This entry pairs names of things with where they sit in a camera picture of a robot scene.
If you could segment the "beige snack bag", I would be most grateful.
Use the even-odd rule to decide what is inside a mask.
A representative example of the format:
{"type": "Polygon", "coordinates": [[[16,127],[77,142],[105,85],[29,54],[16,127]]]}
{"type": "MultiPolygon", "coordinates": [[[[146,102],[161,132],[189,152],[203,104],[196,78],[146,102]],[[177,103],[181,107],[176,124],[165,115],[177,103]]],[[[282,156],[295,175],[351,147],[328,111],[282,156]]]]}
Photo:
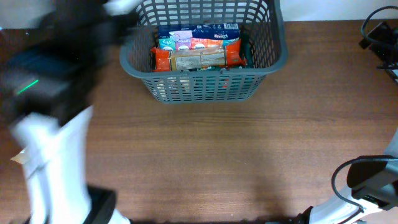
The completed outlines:
{"type": "Polygon", "coordinates": [[[20,151],[18,154],[10,158],[11,161],[14,161],[20,165],[25,165],[31,162],[32,157],[30,155],[29,149],[26,147],[22,151],[20,151]]]}

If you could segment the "green coffee bag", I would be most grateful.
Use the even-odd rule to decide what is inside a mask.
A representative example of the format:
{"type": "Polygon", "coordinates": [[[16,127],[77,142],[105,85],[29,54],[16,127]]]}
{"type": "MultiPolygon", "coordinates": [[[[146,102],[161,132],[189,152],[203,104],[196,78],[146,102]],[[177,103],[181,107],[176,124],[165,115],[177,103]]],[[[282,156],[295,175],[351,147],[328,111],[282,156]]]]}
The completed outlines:
{"type": "Polygon", "coordinates": [[[199,61],[192,62],[187,68],[189,71],[254,67],[247,34],[224,47],[191,50],[191,53],[194,53],[192,58],[199,61]]]}

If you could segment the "grey plastic basket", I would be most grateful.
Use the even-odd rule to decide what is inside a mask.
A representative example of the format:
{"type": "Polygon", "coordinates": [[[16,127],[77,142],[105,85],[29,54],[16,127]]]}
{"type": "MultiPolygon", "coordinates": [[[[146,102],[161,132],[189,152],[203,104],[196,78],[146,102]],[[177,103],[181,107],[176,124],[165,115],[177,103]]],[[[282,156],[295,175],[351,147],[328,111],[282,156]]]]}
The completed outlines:
{"type": "Polygon", "coordinates": [[[279,0],[141,1],[139,15],[126,43],[120,64],[140,79],[155,99],[170,104],[208,101],[244,101],[269,74],[287,62],[284,21],[279,0]],[[249,36],[253,68],[155,72],[151,48],[159,45],[158,27],[176,24],[237,23],[241,35],[249,36]]]}

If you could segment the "orange biscuit pack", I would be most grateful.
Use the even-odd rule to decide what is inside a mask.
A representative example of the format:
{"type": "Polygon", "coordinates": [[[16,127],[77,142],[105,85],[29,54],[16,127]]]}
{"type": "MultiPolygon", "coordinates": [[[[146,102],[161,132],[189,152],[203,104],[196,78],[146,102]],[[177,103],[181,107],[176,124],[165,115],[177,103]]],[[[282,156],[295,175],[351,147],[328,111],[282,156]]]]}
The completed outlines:
{"type": "Polygon", "coordinates": [[[241,41],[226,46],[191,50],[163,50],[152,48],[155,55],[155,72],[182,71],[207,67],[233,67],[246,65],[247,60],[240,55],[241,41]]]}

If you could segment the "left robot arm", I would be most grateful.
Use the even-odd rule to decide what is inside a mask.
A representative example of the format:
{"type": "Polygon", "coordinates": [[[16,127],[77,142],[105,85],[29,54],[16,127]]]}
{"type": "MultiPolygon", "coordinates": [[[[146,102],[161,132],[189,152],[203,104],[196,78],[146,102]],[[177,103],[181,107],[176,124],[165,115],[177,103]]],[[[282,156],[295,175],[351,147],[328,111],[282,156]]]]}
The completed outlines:
{"type": "Polygon", "coordinates": [[[27,223],[128,223],[112,190],[85,179],[91,93],[109,48],[137,23],[137,1],[47,1],[33,44],[1,72],[1,114],[21,146],[27,223]]]}

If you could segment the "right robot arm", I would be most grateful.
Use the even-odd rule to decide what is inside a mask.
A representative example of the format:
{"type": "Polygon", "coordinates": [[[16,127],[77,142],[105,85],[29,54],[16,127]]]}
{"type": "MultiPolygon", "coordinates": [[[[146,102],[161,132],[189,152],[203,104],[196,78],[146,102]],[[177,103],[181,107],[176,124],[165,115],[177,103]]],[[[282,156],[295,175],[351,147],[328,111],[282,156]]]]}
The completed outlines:
{"type": "MultiPolygon", "coordinates": [[[[378,24],[360,41],[382,61],[378,69],[397,82],[397,29],[378,24]]],[[[340,165],[331,177],[334,196],[287,223],[360,223],[372,213],[397,206],[397,135],[383,154],[359,156],[340,165]]]]}

